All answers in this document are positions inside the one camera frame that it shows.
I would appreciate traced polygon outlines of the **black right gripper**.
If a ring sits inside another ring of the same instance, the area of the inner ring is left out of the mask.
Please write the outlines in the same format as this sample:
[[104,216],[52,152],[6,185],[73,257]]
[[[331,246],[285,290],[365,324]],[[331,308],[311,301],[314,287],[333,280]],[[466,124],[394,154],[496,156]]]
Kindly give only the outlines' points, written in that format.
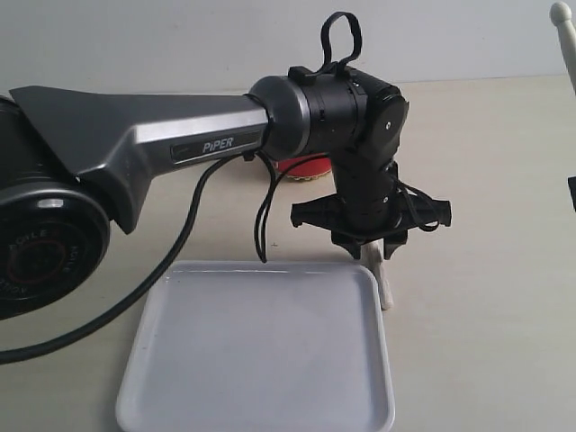
[[576,210],[576,176],[570,176],[567,179],[567,185],[569,188],[573,209]]

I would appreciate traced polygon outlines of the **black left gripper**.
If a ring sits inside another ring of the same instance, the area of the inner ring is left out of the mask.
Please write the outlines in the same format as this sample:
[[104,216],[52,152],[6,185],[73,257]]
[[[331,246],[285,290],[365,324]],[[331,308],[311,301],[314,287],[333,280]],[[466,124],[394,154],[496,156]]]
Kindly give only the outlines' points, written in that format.
[[335,192],[309,202],[295,203],[291,209],[294,227],[310,225],[330,233],[333,244],[353,259],[362,258],[363,246],[379,239],[382,258],[407,241],[409,230],[425,232],[451,225],[451,203],[431,198],[399,179],[394,161],[375,166],[352,151],[331,153],[314,150],[317,158],[329,159]]

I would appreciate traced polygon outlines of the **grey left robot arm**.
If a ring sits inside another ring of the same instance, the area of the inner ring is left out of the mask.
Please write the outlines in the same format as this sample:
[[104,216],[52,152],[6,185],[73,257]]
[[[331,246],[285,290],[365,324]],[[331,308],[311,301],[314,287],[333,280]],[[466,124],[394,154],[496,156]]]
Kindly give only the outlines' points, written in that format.
[[398,177],[408,109],[398,87],[351,67],[294,67],[243,95],[12,90],[1,102],[2,318],[74,291],[103,259],[111,224],[135,230],[155,177],[209,160],[326,155],[336,191],[295,204],[291,220],[328,230],[352,257],[449,226],[449,202]]

